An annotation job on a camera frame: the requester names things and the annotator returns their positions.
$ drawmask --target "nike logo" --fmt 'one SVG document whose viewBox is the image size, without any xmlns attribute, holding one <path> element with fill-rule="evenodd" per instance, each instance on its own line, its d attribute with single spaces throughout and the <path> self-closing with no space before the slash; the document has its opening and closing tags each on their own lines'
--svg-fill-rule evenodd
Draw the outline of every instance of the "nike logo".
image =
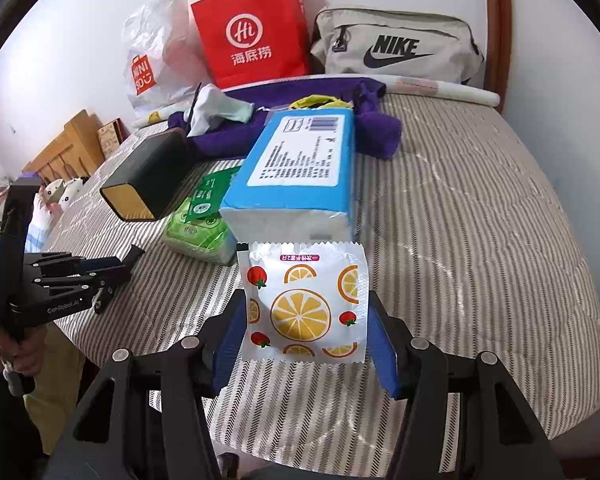
<svg viewBox="0 0 600 480">
<path fill-rule="evenodd" d="M 408 61 L 410 59 L 415 59 L 417 57 L 425 57 L 432 56 L 432 54 L 412 54 L 408 53 L 404 56 L 393 56 L 393 57 L 385 57 L 383 59 L 378 59 L 377 57 L 373 57 L 371 55 L 371 49 L 373 47 L 370 46 L 369 50 L 366 51 L 365 57 L 362 60 L 362 63 L 368 68 L 382 68 L 384 66 L 389 66 L 394 63 L 401 63 L 403 61 Z"/>
</svg>

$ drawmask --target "blue gripper pad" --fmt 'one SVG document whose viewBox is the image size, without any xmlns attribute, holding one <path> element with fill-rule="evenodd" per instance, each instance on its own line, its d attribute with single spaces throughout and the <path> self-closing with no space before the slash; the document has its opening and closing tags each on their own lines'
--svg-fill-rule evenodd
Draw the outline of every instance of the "blue gripper pad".
<svg viewBox="0 0 600 480">
<path fill-rule="evenodd" d="M 227 330 L 224 332 L 218 350 L 214 356 L 214 378 L 211 382 L 212 390 L 215 395 L 220 393 L 220 390 L 227 386 L 231 372 L 234 370 L 235 359 L 238 357 L 244 332 L 247 330 L 247 300 L 243 291 L 239 296 L 238 303 L 235 305 L 234 314 Z M 229 300 L 226 308 L 229 308 L 234 296 Z"/>
<path fill-rule="evenodd" d="M 389 336 L 380 321 L 371 295 L 369 296 L 367 323 L 366 346 L 369 348 L 369 353 L 374 361 L 378 381 L 387 390 L 389 395 L 395 399 L 400 390 L 398 385 L 397 358 Z"/>
</svg>

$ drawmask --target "blue tissue pack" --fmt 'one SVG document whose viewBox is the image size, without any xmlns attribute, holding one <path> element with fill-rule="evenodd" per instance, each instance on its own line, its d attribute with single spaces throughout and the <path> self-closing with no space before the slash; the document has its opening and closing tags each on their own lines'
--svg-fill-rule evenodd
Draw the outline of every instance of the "blue tissue pack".
<svg viewBox="0 0 600 480">
<path fill-rule="evenodd" d="M 346 108 L 272 115 L 220 205 L 239 242 L 351 241 L 354 118 Z"/>
</svg>

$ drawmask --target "mattress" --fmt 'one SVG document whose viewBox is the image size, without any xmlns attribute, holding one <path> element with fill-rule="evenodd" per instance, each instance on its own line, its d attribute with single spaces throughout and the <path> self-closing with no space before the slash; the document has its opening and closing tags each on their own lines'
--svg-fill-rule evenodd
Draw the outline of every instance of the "mattress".
<svg viewBox="0 0 600 480">
<path fill-rule="evenodd" d="M 388 94 L 400 118 L 393 160 L 356 155 L 356 241 L 371 287 L 413 335 L 441 350 L 503 361 L 553 438 L 600 408 L 600 306 L 568 218 L 538 164 L 493 109 Z M 58 326 L 93 362 L 117 348 L 145 354 L 195 334 L 241 287 L 237 265 L 220 267 L 171 252 L 166 220 L 124 223 L 98 189 L 149 126 L 95 173 L 52 232 L 47 250 L 123 257 L 146 254 L 106 313 L 85 311 Z M 202 164 L 190 175 L 239 161 Z M 159 392 L 151 396 L 160 407 Z M 449 395 L 441 470 L 452 469 L 458 397 Z M 205 401 L 213 440 L 285 465 L 348 476 L 382 476 L 404 401 L 364 364 L 238 361 L 229 385 Z"/>
</svg>

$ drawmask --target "grey nike bag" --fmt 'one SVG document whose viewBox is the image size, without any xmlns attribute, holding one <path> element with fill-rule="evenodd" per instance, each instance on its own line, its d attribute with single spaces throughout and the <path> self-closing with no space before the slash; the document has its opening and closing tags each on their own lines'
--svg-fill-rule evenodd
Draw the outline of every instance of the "grey nike bag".
<svg viewBox="0 0 600 480">
<path fill-rule="evenodd" d="M 484 57 L 469 25 L 439 14 L 325 7 L 312 55 L 327 74 L 387 74 L 461 83 Z"/>
</svg>

